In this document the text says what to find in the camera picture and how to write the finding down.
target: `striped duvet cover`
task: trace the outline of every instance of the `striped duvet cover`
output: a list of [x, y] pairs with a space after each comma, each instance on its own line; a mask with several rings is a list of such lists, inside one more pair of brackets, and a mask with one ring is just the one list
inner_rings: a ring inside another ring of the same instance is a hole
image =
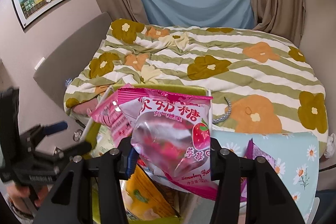
[[212, 91], [213, 116], [232, 112], [223, 130], [240, 133], [312, 131], [320, 155], [328, 137], [325, 90], [290, 41], [232, 28], [159, 27], [112, 22], [93, 60], [68, 86], [64, 109], [91, 100], [111, 84], [174, 84]]

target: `blue handle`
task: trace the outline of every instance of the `blue handle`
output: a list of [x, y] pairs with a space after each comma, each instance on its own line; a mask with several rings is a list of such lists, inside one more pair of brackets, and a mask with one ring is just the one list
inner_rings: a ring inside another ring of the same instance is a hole
[[68, 128], [68, 123], [65, 121], [52, 124], [50, 126], [45, 126], [43, 129], [44, 135], [52, 135], [57, 132], [63, 131]]

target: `purple snack bag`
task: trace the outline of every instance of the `purple snack bag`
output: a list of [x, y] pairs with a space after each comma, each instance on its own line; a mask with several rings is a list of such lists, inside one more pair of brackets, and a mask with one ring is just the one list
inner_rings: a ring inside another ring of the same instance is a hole
[[[251, 139], [251, 140], [249, 140], [249, 143], [247, 145], [244, 157], [247, 158], [247, 159], [250, 159], [250, 160], [254, 160], [258, 156], [264, 157], [269, 162], [271, 167], [274, 169], [274, 167], [276, 165], [275, 159], [272, 158], [267, 153], [265, 153], [264, 151], [262, 151], [258, 146], [256, 146], [256, 144], [253, 143], [253, 139]], [[247, 200], [247, 185], [246, 185], [246, 183], [247, 183], [247, 179], [242, 178], [242, 182], [240, 184], [240, 191], [241, 191], [240, 202], [245, 202]]]

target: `headboard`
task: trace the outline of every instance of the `headboard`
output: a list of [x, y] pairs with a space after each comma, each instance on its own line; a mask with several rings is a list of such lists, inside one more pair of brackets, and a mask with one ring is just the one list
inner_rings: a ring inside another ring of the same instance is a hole
[[102, 13], [70, 35], [37, 68], [34, 80], [63, 109], [65, 81], [76, 78], [106, 38], [112, 20]]

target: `human hand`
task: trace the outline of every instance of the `human hand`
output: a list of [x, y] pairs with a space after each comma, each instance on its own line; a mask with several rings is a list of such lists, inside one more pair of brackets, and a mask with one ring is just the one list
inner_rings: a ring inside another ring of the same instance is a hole
[[[30, 195], [29, 187], [27, 186], [19, 186], [15, 184], [11, 184], [6, 187], [7, 193], [11, 200], [13, 201], [14, 206], [23, 213], [31, 214], [26, 204], [23, 201], [23, 198], [28, 198]], [[35, 205], [37, 207], [41, 207], [41, 204], [45, 197], [48, 195], [48, 187], [43, 186], [42, 189], [38, 192], [38, 199], [35, 200]]]

